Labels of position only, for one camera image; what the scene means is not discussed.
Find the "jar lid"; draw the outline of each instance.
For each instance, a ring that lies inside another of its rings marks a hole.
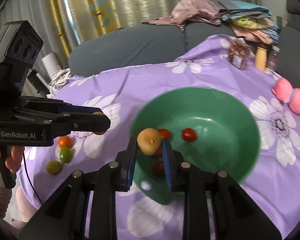
[[[276,51],[276,52],[279,52],[279,51],[280,51],[280,49],[279,49],[277,46],[272,46],[272,49],[273,49],[274,51]]]

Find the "cherry tomato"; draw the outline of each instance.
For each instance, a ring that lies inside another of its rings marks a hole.
[[[161,134],[162,138],[171,139],[171,133],[167,129],[158,129],[158,132]]]
[[[197,134],[191,128],[186,128],[181,132],[183,140],[186,142],[194,142],[197,139]]]
[[[153,155],[153,157],[155,157],[155,158],[162,158],[162,148],[160,148],[160,150],[157,151],[157,153],[155,153]]]
[[[72,147],[72,140],[69,136],[61,136],[59,139],[58,139],[58,145],[60,148],[62,147],[68,147],[68,148],[71,148]]]
[[[153,172],[156,176],[164,176],[164,164],[163,161],[157,161],[153,166]]]

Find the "human hand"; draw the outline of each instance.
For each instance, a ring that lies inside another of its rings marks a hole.
[[[23,152],[25,148],[23,146],[13,146],[11,149],[11,156],[6,159],[6,166],[12,173],[16,173],[21,168],[21,162]]]

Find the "red cherry tomato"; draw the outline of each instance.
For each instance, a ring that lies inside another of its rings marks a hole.
[[[157,152],[153,155],[153,157],[155,157],[155,158],[162,158],[162,148],[160,148],[160,150],[157,151]]]
[[[197,134],[191,128],[186,128],[181,132],[183,140],[186,142],[194,142],[197,139]]]
[[[158,129],[158,132],[161,134],[162,138],[171,139],[171,133],[167,129]]]
[[[163,161],[157,161],[154,166],[153,166],[153,173],[156,176],[162,177],[164,176],[165,172],[164,172],[164,164]]]

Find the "gray sofa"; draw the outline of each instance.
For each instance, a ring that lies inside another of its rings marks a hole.
[[[90,76],[116,67],[169,62],[213,34],[234,35],[226,25],[189,23],[184,32],[176,26],[137,25],[78,46],[69,66],[72,74]],[[278,46],[278,72],[300,88],[300,32],[283,28]]]
[[[287,0],[288,26],[300,32],[300,2],[298,0]]]

